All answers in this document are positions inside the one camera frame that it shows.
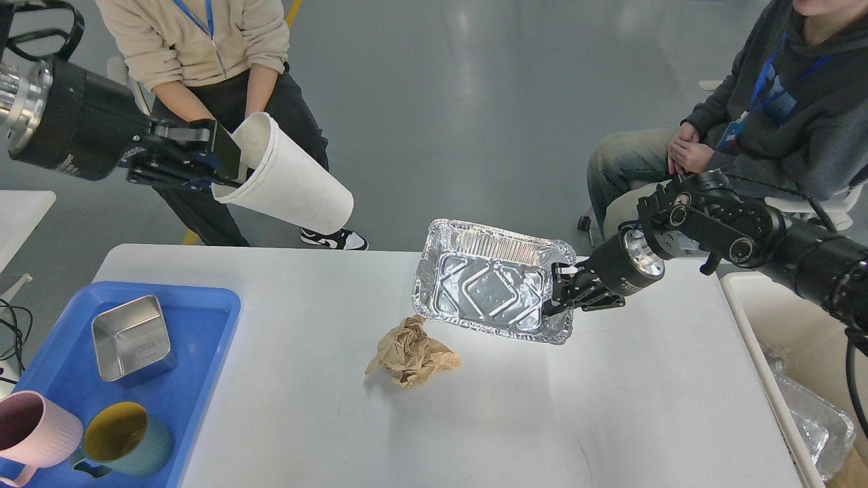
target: blue lanyard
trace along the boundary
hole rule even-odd
[[[194,24],[196,24],[196,27],[198,27],[199,30],[204,32],[205,35],[208,36],[209,39],[211,39],[211,45],[214,46],[214,54],[217,56],[217,63],[220,65],[220,72],[223,74],[223,77],[226,78],[226,66],[223,65],[223,58],[220,57],[220,50],[217,49],[217,42],[214,40],[214,13],[211,11],[211,0],[205,0],[205,9],[207,10],[206,15],[208,20],[207,30],[202,24],[199,23],[198,20],[196,20],[196,17],[194,17],[193,14],[190,13],[190,10],[188,10],[187,7],[184,6],[184,3],[182,3],[181,0],[174,0],[174,4],[177,5],[182,12],[184,12],[184,15],[186,15],[187,18],[189,18],[191,21],[193,21]]]
[[[196,24],[196,27],[198,27],[202,32],[204,32],[205,35],[211,39],[212,42],[214,41],[214,13],[211,11],[211,0],[205,0],[205,8],[207,9],[208,20],[207,30],[205,29],[205,26],[203,26],[199,23],[198,20],[196,20],[196,17],[194,17],[193,14],[190,13],[190,10],[187,9],[187,7],[184,5],[184,3],[181,2],[181,0],[174,0],[174,4],[178,5],[178,8],[181,9],[182,12],[184,12],[184,15],[186,15],[187,18],[193,21],[193,23]]]
[[[757,81],[753,84],[753,94],[751,95],[750,103],[748,103],[747,105],[746,113],[753,112],[754,110],[763,109],[766,105],[774,102],[781,95],[784,95],[784,93],[786,93],[785,89],[778,90],[777,92],[771,94],[763,103],[755,105],[757,96],[760,95],[760,91],[762,91],[763,87],[766,86],[766,76],[768,75],[768,70],[772,67],[774,59],[778,57],[778,52],[780,51],[780,48],[783,47],[785,40],[786,32],[784,32],[783,36],[780,37],[780,43],[778,44],[778,47],[775,48],[772,55],[769,56],[769,58],[766,59],[766,63],[763,64],[762,71],[760,71],[759,76],[757,76]],[[813,64],[811,64],[811,66],[809,66],[808,69],[804,73],[802,73],[802,76],[799,76],[799,78],[795,82],[801,82],[802,80],[810,76],[814,71],[822,68],[823,65],[828,63],[830,59],[832,59],[832,55],[820,57],[817,61],[814,61]]]

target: blue tray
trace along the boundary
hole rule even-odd
[[[99,313],[149,294],[160,301],[178,365],[131,388],[102,381],[91,322]],[[174,450],[162,469],[145,478],[119,472],[92,478],[63,462],[37,470],[28,488],[176,487],[232,342],[240,309],[238,295],[224,288],[101,281],[76,293],[15,391],[40,392],[85,425],[108,405],[138,402],[166,423],[174,436]],[[14,478],[21,468],[0,459],[0,476]]]

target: sneaker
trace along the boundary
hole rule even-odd
[[[325,246],[330,249],[351,249],[364,251],[368,248],[368,241],[364,237],[345,228],[334,234],[320,234],[309,228],[299,228],[299,236],[302,242],[316,246]]]

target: black pants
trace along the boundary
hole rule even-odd
[[[322,130],[301,97],[301,88],[289,76],[289,65],[285,67],[286,71],[278,76],[265,111],[277,122],[280,129],[289,135],[290,139],[328,171],[328,156],[326,156],[328,141],[322,136]],[[211,111],[220,125],[229,131],[234,131],[244,122],[249,77],[250,71],[245,71],[225,82],[189,88]],[[152,117],[184,123],[163,105],[159,98],[154,101]],[[154,190],[168,203],[184,225],[197,233],[202,242],[208,246],[250,246],[247,239],[241,235],[227,206],[216,201],[210,192],[168,188],[154,188]]]

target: clasped hands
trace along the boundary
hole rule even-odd
[[[714,149],[700,142],[700,133],[693,124],[684,122],[666,147],[666,160],[670,175],[702,173]]]

